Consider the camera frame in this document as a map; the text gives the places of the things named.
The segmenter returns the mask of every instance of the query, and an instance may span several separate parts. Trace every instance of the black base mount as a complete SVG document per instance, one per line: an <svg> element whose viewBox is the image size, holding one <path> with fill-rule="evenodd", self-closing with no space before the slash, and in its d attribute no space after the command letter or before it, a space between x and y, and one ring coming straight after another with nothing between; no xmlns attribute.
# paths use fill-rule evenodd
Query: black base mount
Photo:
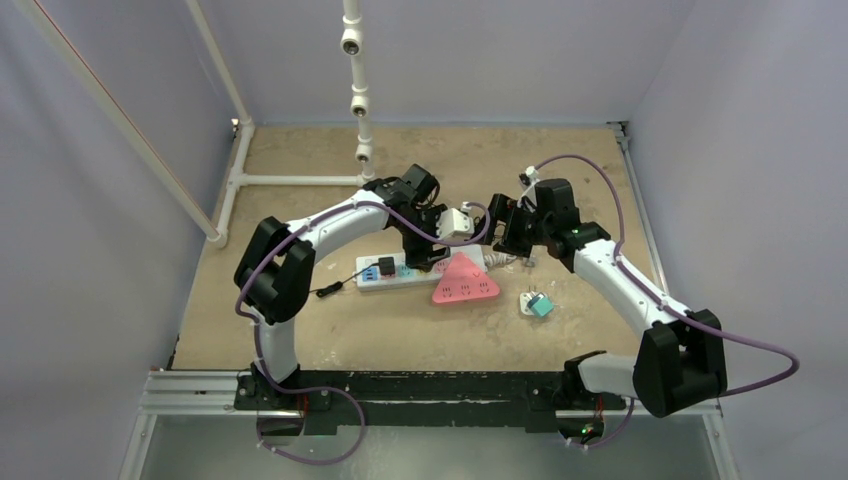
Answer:
<svg viewBox="0 0 848 480"><path fill-rule="evenodd" d="M562 388L562 372L355 372L298 369L281 385L331 386L350 393L368 425L417 427L523 427L558 432L557 410L592 411L598 395ZM603 394L606 409L621 410L620 397ZM353 405L339 395L309 393L306 435L332 435L340 425L359 425ZM296 395L277 392L255 367L239 377L236 410L296 410Z"/></svg>

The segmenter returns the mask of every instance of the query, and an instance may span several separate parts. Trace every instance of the purple-gray wall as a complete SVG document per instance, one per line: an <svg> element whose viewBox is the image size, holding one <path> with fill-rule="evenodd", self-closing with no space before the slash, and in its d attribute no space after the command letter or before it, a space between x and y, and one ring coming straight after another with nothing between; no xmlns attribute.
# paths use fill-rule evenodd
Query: purple-gray wall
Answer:
<svg viewBox="0 0 848 480"><path fill-rule="evenodd" d="M699 0L632 118L673 292L800 373L724 400L745 478L845 478L848 3ZM732 385L776 355L729 346Z"/></svg>
<svg viewBox="0 0 848 480"><path fill-rule="evenodd" d="M202 0L259 122L348 122L341 0ZM363 0L377 121L630 116L694 0Z"/></svg>
<svg viewBox="0 0 848 480"><path fill-rule="evenodd" d="M232 107L197 61L180 2L114 3L45 2L211 212ZM0 478L116 478L204 237L11 1L0 2L0 219Z"/></svg>

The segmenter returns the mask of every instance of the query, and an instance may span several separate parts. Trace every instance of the black cable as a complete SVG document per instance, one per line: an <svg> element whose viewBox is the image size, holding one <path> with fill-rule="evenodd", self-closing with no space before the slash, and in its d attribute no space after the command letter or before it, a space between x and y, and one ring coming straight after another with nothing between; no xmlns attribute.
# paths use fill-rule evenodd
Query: black cable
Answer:
<svg viewBox="0 0 848 480"><path fill-rule="evenodd" d="M377 266L377 263L372 263L371 265L368 265L367 267L365 267L362 270L354 273L353 275L345 278L344 280L339 280L335 283L331 283L324 288L316 288L315 290L310 290L309 293L314 293L315 296L318 297L318 298L324 298L327 295L331 295L331 294L336 293L339 290L341 290L345 283L353 280L358 275L361 275L363 272L365 272L365 270L368 270L369 268L376 267L376 266Z"/></svg>

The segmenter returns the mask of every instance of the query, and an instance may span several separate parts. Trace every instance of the wooden board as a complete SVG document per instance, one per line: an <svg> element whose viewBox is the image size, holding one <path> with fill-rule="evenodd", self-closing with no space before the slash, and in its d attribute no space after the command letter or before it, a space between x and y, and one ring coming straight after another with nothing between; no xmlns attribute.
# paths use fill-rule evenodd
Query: wooden board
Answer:
<svg viewBox="0 0 848 480"><path fill-rule="evenodd" d="M488 204L493 193L520 195L517 175L558 153L588 156L612 177L622 197L625 254L650 276L650 260L627 171L607 129L378 128L378 174L400 175L418 163L442 185L439 202ZM277 175L355 175L356 133L348 128L260 128L247 171ZM572 182L584 221L614 238L618 226L603 180L578 161L561 160L543 178ZM233 313L232 276L256 224L269 215L302 218L348 198L354 187L246 187L235 203L229 244L207 245L197 268L174 368L242 369L254 357L247 320ZM401 251L387 230L334 252L315 268L313 288L349 276L357 256ZM435 306L433 288L360 293L353 283L326 299L312 298L296 319L297 354L304 368L386 370L557 370L563 361L595 350L633 354L638 338L591 287L538 249L532 269L496 268L501 287L492 301ZM518 295L533 288L556 304L545 319L522 316Z"/></svg>

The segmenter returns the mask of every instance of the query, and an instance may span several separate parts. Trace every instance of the white power strip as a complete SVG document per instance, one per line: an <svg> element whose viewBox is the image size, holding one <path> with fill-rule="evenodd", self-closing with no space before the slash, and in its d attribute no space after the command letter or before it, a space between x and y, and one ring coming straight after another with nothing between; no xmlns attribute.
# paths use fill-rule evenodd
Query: white power strip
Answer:
<svg viewBox="0 0 848 480"><path fill-rule="evenodd" d="M480 245L467 245L465 247L451 247L451 257L457 253L464 253L484 272L486 263L483 259L483 249ZM377 263L377 259L381 257L392 257L395 260L394 275L380 275L380 269L377 266L368 268L368 265ZM372 290L385 290L387 288L411 287L414 285L424 285L438 283L442 278L442 274L447 270L450 263L450 257L445 258L435 265L429 272L422 272L414 268L406 266L406 255L401 253L390 253L385 255L370 255L367 257L358 257L356 259L356 270L359 272L365 270L355 278L356 286L363 292Z"/></svg>

